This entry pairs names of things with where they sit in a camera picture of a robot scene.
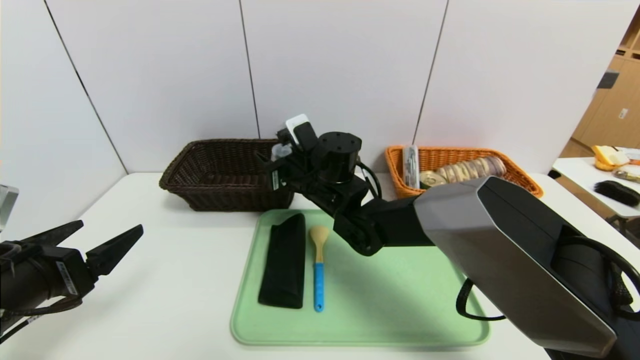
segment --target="white wall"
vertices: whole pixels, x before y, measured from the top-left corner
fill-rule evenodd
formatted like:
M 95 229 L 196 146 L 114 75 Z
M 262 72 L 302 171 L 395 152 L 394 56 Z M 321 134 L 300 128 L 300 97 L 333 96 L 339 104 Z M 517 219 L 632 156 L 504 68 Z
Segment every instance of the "white wall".
M 257 138 L 238 0 L 48 0 L 129 172 L 188 142 Z
M 409 144 L 446 0 L 243 0 L 262 137 L 306 113 L 318 135 L 353 133 L 386 170 L 385 147 Z
M 450 0 L 415 143 L 490 147 L 547 172 L 638 0 Z
M 2 2 L 0 182 L 20 189 L 2 240 L 76 219 L 124 168 L 42 0 Z

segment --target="basket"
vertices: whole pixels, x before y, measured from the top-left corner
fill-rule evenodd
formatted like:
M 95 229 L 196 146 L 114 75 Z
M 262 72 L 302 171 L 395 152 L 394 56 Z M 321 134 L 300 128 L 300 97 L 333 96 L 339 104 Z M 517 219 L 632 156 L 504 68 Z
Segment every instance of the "basket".
M 271 156 L 278 140 L 215 139 L 188 143 L 160 178 L 160 187 L 195 211 L 286 209 L 293 193 L 272 191 L 255 152 Z
M 403 146 L 390 146 L 385 151 L 389 172 L 396 188 L 396 195 L 399 199 L 416 196 L 426 190 L 414 189 L 406 186 L 403 181 Z M 418 161 L 420 171 L 436 170 L 444 165 L 457 163 L 459 161 L 473 160 L 485 156 L 496 156 L 502 160 L 507 168 L 506 174 L 502 177 L 505 180 L 518 184 L 527 191 L 541 197 L 543 192 L 540 186 L 531 179 L 518 165 L 516 165 L 505 154 L 491 149 L 477 149 L 473 147 L 418 147 Z

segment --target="white table surface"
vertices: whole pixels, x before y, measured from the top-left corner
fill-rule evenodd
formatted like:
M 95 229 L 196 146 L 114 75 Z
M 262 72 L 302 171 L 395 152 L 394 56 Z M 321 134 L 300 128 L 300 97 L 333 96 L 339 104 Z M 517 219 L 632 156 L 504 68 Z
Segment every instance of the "white table surface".
M 588 193 L 595 196 L 602 204 L 605 204 L 611 211 L 623 218 L 640 217 L 640 206 L 631 207 L 621 202 L 610 199 L 604 195 L 600 195 L 593 191 L 594 185 L 600 181 L 615 180 L 640 193 L 640 184 L 633 181 L 618 179 L 611 172 L 598 170 L 593 164 L 595 158 L 561 158 L 556 160 L 553 168 L 569 180 L 576 183 L 579 187 L 585 189 Z M 640 166 L 625 165 L 621 170 L 628 169 L 635 173 L 640 173 Z
M 640 268 L 640 250 L 554 180 L 532 177 L 545 191 L 542 201 Z M 87 251 L 137 224 L 145 234 L 82 306 L 27 326 L 0 346 L 0 359 L 548 359 L 508 320 L 492 323 L 489 340 L 469 348 L 241 345 L 229 323 L 259 214 L 196 213 L 161 190 L 159 178 L 129 175 L 81 217 L 84 228 L 63 246 Z M 389 176 L 381 182 L 385 194 L 392 193 Z M 315 206 L 296 195 L 292 207 Z M 487 315 L 497 315 L 475 291 Z

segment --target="orange wicker basket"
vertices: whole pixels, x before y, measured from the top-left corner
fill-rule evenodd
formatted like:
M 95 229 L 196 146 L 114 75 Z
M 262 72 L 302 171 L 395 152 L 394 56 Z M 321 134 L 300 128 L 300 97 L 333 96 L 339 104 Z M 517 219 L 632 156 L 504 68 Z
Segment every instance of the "orange wicker basket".
M 403 197 L 411 197 L 424 193 L 426 190 L 414 189 L 406 186 L 402 180 L 403 162 L 402 162 L 403 146 L 390 146 L 385 151 L 387 157 L 387 165 L 389 172 L 394 181 L 396 194 L 399 199 Z M 543 192 L 540 186 L 531 179 L 518 165 L 516 165 L 505 154 L 491 150 L 478 149 L 473 147 L 418 147 L 418 160 L 420 162 L 420 171 L 435 170 L 444 165 L 457 163 L 459 161 L 467 161 L 485 156 L 496 156 L 502 160 L 507 168 L 507 173 L 503 176 L 505 180 L 518 184 L 527 189 L 536 197 L 541 197 Z

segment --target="blue spoon handle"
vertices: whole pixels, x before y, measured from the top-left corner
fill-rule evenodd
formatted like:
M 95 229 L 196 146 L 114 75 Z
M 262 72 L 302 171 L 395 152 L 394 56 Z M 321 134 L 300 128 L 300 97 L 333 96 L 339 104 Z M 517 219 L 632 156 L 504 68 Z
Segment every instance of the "blue spoon handle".
M 324 310 L 324 263 L 314 264 L 314 309 Z

